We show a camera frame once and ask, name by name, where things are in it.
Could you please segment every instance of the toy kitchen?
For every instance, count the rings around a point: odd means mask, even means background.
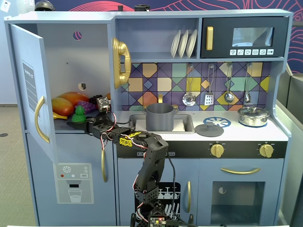
[[[146,131],[169,145],[175,184],[167,158],[158,199],[171,219],[277,225],[291,134],[275,106],[292,18],[248,9],[5,19],[37,225],[145,219],[134,185]],[[116,144],[117,129],[135,133]]]

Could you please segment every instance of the geometric backsplash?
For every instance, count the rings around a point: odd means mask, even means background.
[[[189,84],[186,78],[186,63],[138,63],[132,64],[131,75],[128,83],[122,85],[121,98],[122,109],[125,111],[141,111],[143,105],[158,102],[158,95],[163,94],[163,102],[178,105],[179,110],[190,111],[236,111],[243,106],[246,62],[232,63],[232,80],[230,91],[234,95],[234,101],[227,103],[224,94],[227,90],[226,74],[227,63],[214,63],[214,81],[212,93],[214,94],[214,105],[204,105],[205,94],[208,92],[207,82],[209,63],[192,63],[194,69],[189,77],[193,77],[191,86],[192,93],[196,96],[194,106],[185,106],[182,102],[183,95],[189,91]],[[249,91],[251,104],[260,108],[265,107],[270,62],[254,62],[252,78]],[[212,81],[213,70],[210,69],[210,82]]]

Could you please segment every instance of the knob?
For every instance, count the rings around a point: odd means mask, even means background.
[[[218,143],[213,144],[212,147],[210,148],[210,152],[212,153],[213,156],[221,157],[221,155],[224,152],[224,147]]]
[[[271,157],[271,155],[274,152],[274,149],[271,145],[269,144],[263,144],[261,145],[261,147],[259,148],[260,154],[264,157]]]

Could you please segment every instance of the pot lid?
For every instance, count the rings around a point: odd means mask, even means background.
[[[269,112],[258,107],[243,107],[238,110],[238,113],[246,117],[268,117]]]

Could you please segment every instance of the floor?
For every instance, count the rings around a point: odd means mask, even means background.
[[[17,107],[0,107],[0,227],[36,226]]]

